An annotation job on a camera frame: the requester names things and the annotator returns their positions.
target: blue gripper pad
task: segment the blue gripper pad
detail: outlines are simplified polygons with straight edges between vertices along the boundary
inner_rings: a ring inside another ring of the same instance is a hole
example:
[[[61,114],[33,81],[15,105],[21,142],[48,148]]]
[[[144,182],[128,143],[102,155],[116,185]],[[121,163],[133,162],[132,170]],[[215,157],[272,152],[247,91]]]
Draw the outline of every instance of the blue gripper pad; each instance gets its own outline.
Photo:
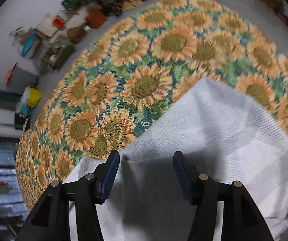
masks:
[[[196,198],[193,193],[193,182],[190,180],[188,175],[188,164],[183,164],[183,162],[186,163],[183,154],[180,151],[175,152],[173,156],[173,167],[177,175],[177,179],[180,182],[184,198],[193,205]]]
[[[119,167],[119,152],[116,151],[115,155],[113,156],[113,160],[111,164],[107,168],[107,173],[103,179],[102,183],[102,192],[100,195],[100,199],[104,202],[108,199],[109,194],[111,193],[111,188],[113,187],[113,183],[116,177],[116,173]]]

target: white cloth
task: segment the white cloth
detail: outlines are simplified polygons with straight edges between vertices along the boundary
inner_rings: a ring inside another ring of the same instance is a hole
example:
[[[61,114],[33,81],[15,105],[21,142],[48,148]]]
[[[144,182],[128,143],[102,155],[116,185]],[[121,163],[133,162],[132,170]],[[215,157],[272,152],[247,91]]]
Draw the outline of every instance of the white cloth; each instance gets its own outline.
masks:
[[[105,241],[187,240],[195,207],[183,198],[172,165],[182,151],[201,173],[240,180],[274,238],[288,226],[288,137],[251,97],[201,79],[141,137],[120,151],[121,163],[105,204],[97,206]],[[102,163],[83,157],[66,182]],[[214,240],[220,240],[222,203]],[[75,210],[71,240],[77,240]]]

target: yellow object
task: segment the yellow object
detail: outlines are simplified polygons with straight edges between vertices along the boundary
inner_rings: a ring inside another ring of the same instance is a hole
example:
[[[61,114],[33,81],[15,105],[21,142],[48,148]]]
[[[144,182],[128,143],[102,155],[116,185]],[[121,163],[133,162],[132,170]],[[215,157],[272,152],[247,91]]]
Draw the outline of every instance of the yellow object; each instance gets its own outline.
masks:
[[[30,107],[37,106],[41,97],[42,97],[42,93],[40,90],[29,88],[29,98],[27,100],[27,105]]]

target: sunflower tablecloth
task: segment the sunflower tablecloth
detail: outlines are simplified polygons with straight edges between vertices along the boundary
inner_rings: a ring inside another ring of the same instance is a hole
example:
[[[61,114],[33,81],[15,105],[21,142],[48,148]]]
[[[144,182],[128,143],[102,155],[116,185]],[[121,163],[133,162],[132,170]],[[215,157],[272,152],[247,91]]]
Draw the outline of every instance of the sunflower tablecloth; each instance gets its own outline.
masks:
[[[161,0],[85,49],[22,136],[28,209],[83,155],[105,159],[136,140],[202,76],[254,97],[288,134],[288,59],[275,44],[213,0]]]

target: gray floor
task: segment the gray floor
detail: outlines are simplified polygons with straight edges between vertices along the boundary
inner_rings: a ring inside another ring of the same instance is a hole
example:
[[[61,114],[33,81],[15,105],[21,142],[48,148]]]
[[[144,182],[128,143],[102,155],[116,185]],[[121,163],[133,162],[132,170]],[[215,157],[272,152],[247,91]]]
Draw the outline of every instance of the gray floor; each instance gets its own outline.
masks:
[[[142,7],[156,2],[157,0],[148,0],[143,3]],[[242,17],[247,18],[251,23],[255,24],[269,40],[276,43],[279,51],[288,56],[288,27],[270,10],[265,4],[258,0],[216,0],[219,3],[230,7],[232,10],[237,11]],[[34,110],[33,120],[40,113],[41,107],[48,97],[53,92],[56,84],[68,71],[73,61],[81,54],[82,50],[97,37],[100,37],[108,28],[113,24],[122,20],[125,17],[133,14],[136,10],[123,12],[120,18],[114,16],[110,17],[100,29],[90,30],[87,36],[76,45],[76,52],[70,56],[64,66],[59,71],[53,73],[45,72],[40,75],[38,89],[42,91],[42,99],[38,107]]]

